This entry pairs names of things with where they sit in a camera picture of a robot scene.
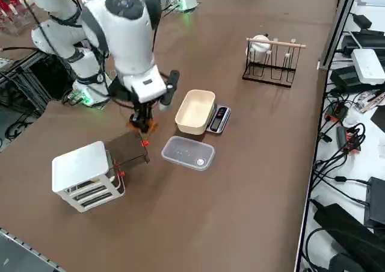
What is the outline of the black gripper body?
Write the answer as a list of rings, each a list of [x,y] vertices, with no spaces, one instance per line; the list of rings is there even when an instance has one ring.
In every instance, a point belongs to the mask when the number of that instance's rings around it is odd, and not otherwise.
[[[151,100],[145,103],[134,103],[134,113],[131,115],[132,122],[149,122],[152,118],[153,106],[157,100]]]

